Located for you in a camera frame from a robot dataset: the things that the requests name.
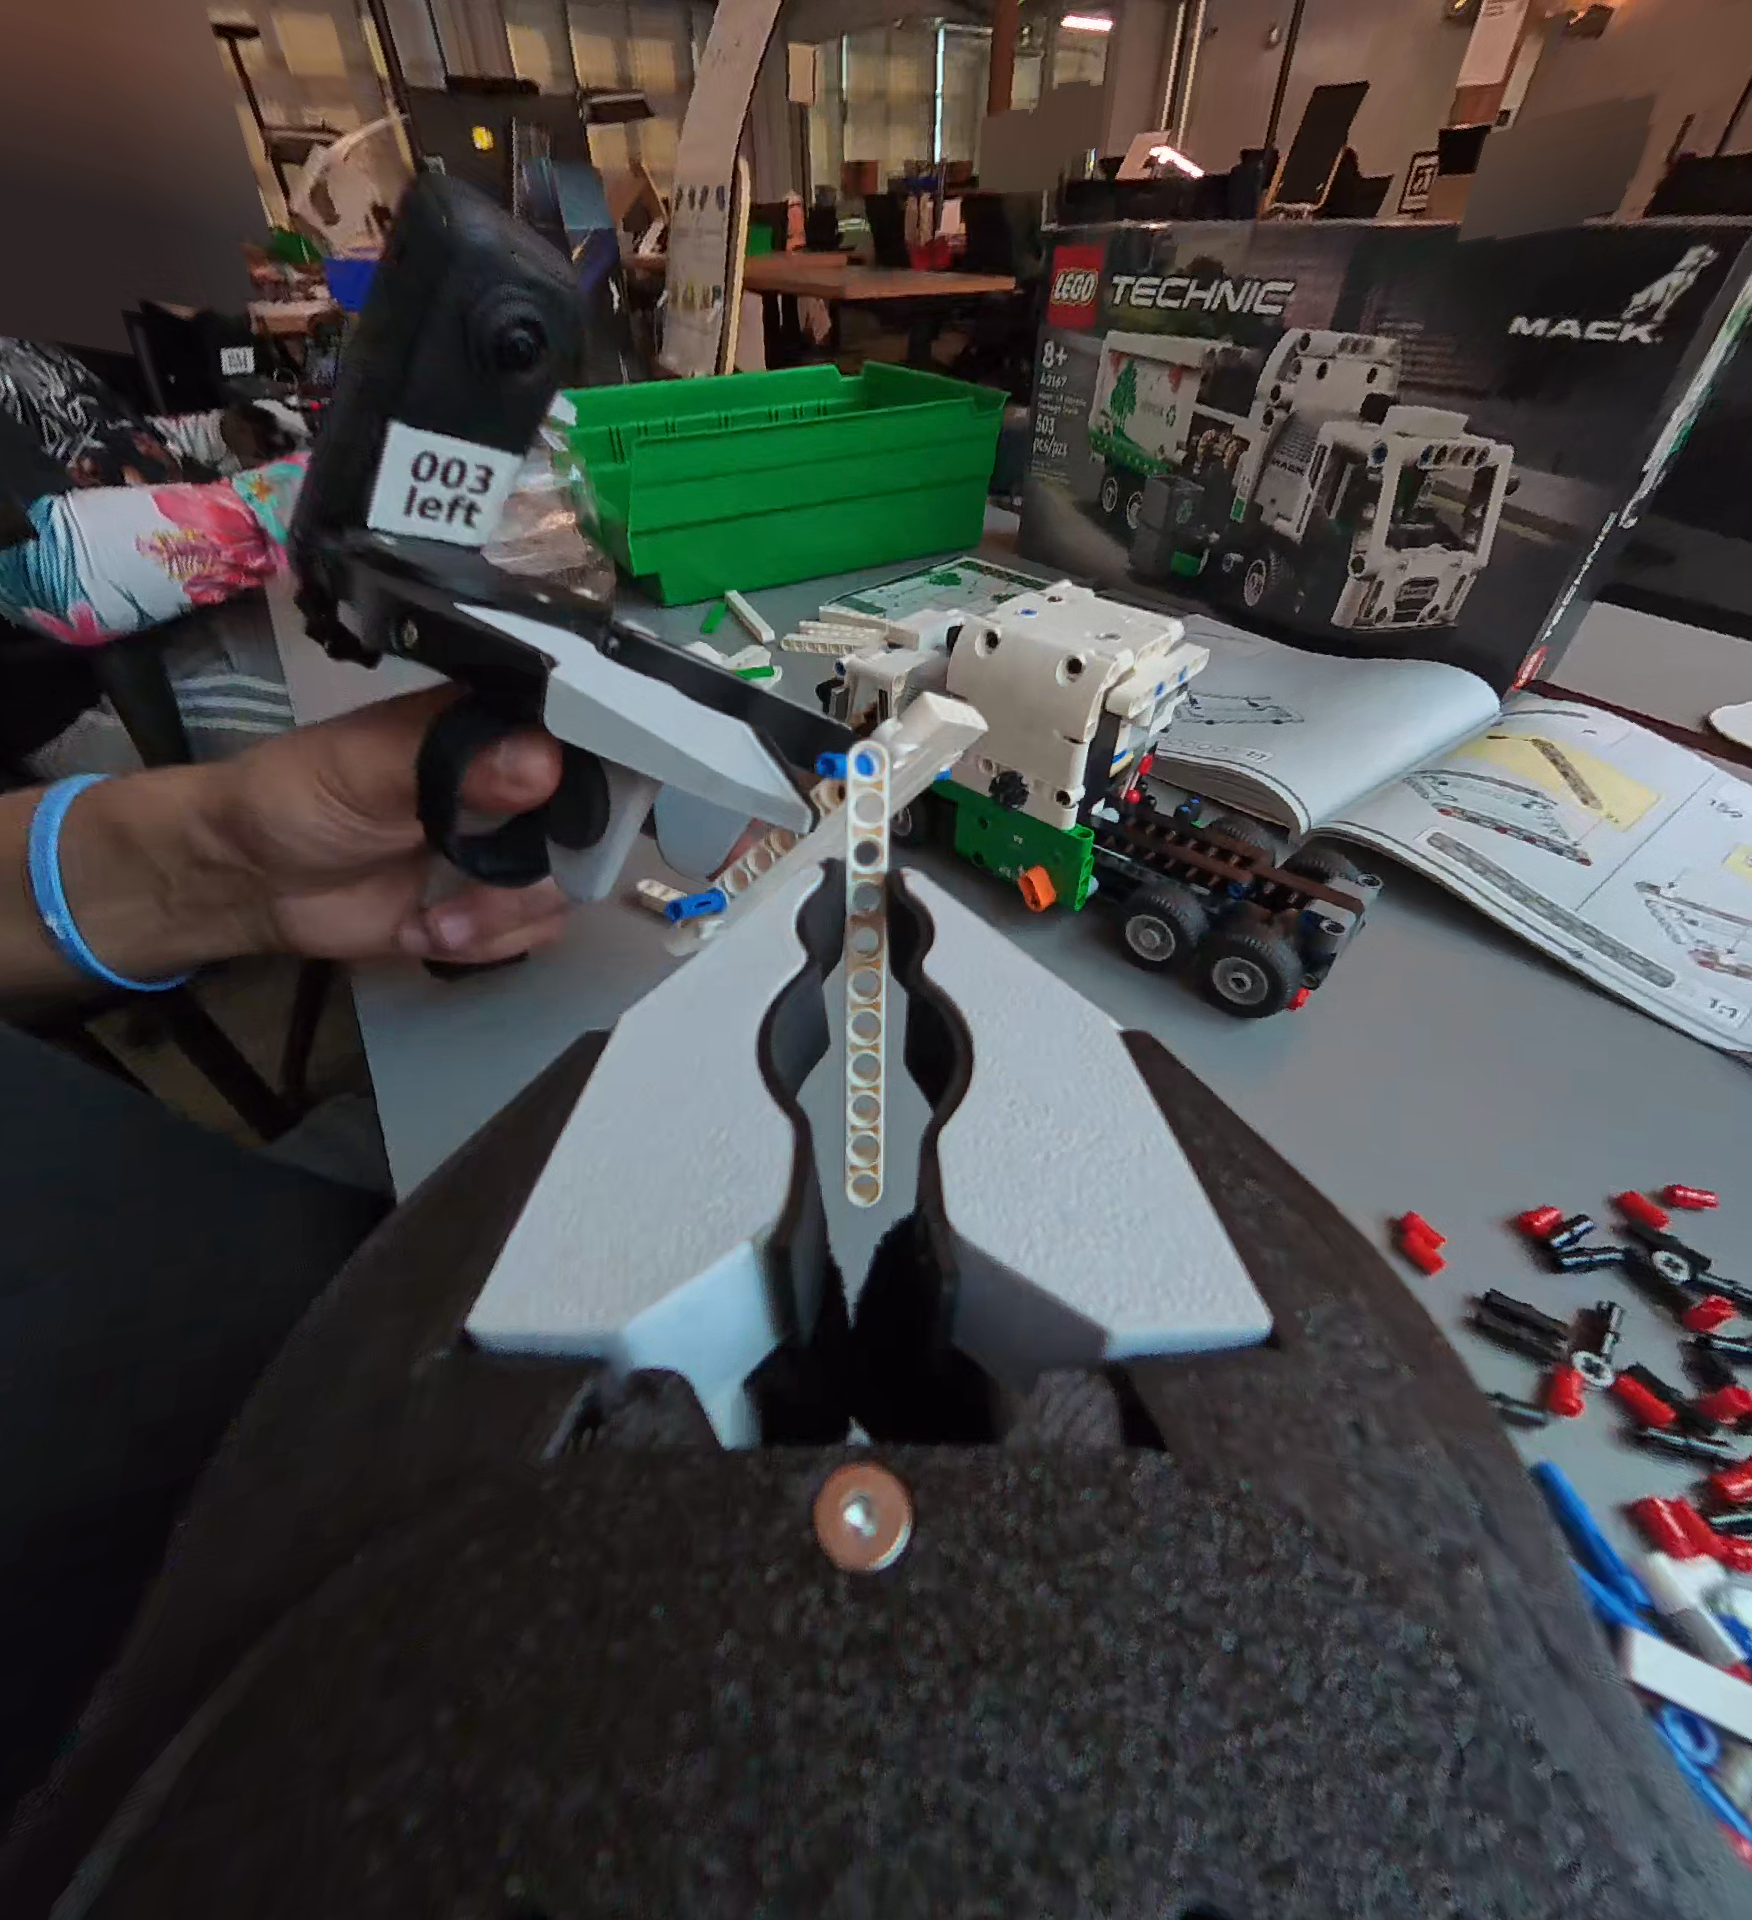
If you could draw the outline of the green plastic bin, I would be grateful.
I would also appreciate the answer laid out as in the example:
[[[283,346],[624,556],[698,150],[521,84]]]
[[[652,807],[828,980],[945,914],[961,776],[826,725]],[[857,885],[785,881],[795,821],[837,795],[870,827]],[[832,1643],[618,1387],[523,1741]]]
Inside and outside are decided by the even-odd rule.
[[[552,425],[599,545],[675,606],[971,546],[1005,408],[938,371],[807,365],[577,387]]]

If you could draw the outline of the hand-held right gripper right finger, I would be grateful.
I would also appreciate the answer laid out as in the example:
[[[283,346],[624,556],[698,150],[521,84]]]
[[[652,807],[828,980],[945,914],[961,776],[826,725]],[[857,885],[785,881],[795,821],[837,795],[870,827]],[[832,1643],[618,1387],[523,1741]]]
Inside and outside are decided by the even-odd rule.
[[[917,868],[890,885],[926,1104],[914,1271],[881,1314],[995,1387],[1262,1344],[1272,1308],[1140,1062],[1144,1035]]]

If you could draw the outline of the long wooden table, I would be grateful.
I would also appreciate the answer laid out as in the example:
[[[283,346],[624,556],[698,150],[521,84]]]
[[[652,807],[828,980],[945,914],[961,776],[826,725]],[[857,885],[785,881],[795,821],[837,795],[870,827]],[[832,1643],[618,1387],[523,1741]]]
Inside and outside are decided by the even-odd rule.
[[[820,300],[838,321],[841,306],[902,304],[911,322],[907,363],[928,365],[928,346],[920,337],[934,340],[931,315],[956,311],[976,300],[1008,298],[1019,292],[1011,274],[880,268],[852,262],[845,251],[759,251],[741,260],[739,295],[735,300],[759,298],[763,315],[756,330],[768,327],[768,300]]]

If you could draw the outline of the white lego beam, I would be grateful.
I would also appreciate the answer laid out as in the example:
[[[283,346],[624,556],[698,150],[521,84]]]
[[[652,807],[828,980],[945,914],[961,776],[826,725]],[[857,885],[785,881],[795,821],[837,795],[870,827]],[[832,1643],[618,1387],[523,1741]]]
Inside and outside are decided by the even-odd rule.
[[[845,759],[842,1186],[861,1209],[885,1186],[892,755],[872,735]]]

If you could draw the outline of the blue plastic bin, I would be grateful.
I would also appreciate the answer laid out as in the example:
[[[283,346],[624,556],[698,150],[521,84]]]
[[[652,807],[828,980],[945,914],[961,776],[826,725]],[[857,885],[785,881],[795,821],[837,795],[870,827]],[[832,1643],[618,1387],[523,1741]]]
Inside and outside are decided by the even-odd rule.
[[[1538,1461],[1530,1475],[1622,1680],[1752,1872],[1752,1575],[1663,1549],[1632,1565],[1556,1464]]]

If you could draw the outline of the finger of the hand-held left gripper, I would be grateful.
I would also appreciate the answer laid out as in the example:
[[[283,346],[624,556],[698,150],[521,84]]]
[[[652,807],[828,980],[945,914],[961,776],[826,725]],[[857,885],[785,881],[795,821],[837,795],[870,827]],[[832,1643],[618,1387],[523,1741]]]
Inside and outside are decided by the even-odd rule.
[[[456,868],[492,885],[614,885],[652,834],[679,877],[713,879],[756,828],[817,825],[786,762],[743,723],[608,660],[608,622],[592,628],[523,610],[457,604],[456,780],[479,751],[537,721],[560,745],[552,801],[495,815],[456,796]]]
[[[727,666],[695,657],[684,648],[608,616],[608,660],[656,680],[724,717],[743,723],[786,762],[818,762],[852,749],[852,731],[815,705],[785,701],[775,690],[743,682]]]

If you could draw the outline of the instruction booklet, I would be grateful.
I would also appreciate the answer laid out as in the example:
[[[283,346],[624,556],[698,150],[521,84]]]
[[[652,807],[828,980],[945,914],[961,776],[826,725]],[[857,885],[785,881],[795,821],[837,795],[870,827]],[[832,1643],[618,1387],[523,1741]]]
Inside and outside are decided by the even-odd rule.
[[[1206,614],[1157,780],[1421,872],[1752,1066],[1752,785],[1606,707]]]

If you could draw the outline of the pile of red black pins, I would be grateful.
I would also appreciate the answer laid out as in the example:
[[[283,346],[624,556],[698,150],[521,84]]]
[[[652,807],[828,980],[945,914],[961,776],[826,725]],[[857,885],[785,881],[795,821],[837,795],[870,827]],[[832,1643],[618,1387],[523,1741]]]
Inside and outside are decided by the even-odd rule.
[[[1626,1563],[1705,1553],[1752,1575],[1752,1282],[1698,1228],[1708,1188],[1517,1211],[1517,1279],[1470,1285],[1493,1415],[1552,1461]]]

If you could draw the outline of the white and green lego truck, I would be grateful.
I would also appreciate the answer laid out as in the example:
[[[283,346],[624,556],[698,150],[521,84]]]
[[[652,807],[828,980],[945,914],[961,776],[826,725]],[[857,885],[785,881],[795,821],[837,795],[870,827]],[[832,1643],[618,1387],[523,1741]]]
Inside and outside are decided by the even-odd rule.
[[[1175,616],[1039,584],[988,610],[928,610],[911,639],[892,619],[837,621],[863,633],[815,690],[828,717],[870,731],[923,693],[983,716],[983,735],[902,808],[903,842],[948,846],[1034,914],[1100,899],[1133,965],[1239,1021],[1300,1008],[1364,924],[1381,883],[1343,851],[1152,791],[1206,663]]]

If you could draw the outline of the person's left hand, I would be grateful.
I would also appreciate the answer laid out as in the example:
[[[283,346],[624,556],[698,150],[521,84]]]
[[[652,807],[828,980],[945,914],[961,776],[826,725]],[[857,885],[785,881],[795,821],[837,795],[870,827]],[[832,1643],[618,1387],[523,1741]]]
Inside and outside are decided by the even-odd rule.
[[[428,687],[281,733],[210,771],[210,844],[232,930],[217,954],[487,965],[552,943],[551,879],[435,879],[415,762],[456,692]]]

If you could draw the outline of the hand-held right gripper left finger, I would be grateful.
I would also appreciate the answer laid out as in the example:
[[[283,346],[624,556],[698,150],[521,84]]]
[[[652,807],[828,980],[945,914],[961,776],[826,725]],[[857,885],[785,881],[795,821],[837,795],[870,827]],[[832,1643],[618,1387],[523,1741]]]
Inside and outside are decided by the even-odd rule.
[[[763,1440],[752,1379],[841,1289],[799,1093],[842,914],[841,867],[790,874],[623,1012],[467,1312],[475,1344],[672,1374],[722,1445]]]

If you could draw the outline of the blue wristband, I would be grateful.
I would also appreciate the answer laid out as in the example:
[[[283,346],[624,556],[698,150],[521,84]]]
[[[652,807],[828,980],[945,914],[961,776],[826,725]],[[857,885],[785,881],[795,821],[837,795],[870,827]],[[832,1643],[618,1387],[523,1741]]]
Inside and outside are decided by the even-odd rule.
[[[24,834],[29,896],[51,948],[85,982],[142,995],[167,994],[190,983],[195,969],[157,977],[117,971],[93,950],[73,914],[62,856],[65,827],[74,802],[106,783],[110,776],[105,775],[74,775],[53,780],[39,793]]]

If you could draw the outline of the lego set box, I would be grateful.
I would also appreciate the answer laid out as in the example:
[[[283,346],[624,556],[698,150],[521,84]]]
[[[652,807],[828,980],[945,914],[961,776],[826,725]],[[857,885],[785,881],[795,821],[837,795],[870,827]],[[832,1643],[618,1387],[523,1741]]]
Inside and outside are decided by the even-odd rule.
[[[1019,552],[1351,660],[1547,678],[1752,329],[1752,216],[1059,227]]]

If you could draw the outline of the white lego beam assembly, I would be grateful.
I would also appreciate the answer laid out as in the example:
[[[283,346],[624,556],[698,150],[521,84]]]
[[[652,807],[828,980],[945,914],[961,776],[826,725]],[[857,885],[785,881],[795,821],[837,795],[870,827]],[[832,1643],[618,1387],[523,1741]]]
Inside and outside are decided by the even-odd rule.
[[[796,837],[793,828],[770,828],[700,896],[641,877],[624,886],[623,901],[658,926],[672,954],[687,956],[766,914],[768,906],[793,903],[796,883],[826,860],[834,860],[850,881],[869,877],[887,856],[859,860],[859,851],[883,839],[893,815],[948,775],[985,729],[977,707],[920,693],[899,717],[854,737],[846,751],[824,755],[828,772],[810,793],[817,825],[808,833]]]

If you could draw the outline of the green and white sticker sheet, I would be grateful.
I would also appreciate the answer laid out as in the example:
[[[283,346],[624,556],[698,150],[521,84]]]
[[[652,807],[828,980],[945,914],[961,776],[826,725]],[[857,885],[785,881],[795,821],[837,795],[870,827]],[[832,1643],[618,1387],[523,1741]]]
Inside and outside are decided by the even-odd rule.
[[[941,630],[950,621],[995,610],[1033,591],[1052,586],[1028,575],[977,556],[956,556],[869,584],[822,603],[817,619],[832,624],[893,624],[911,630]]]

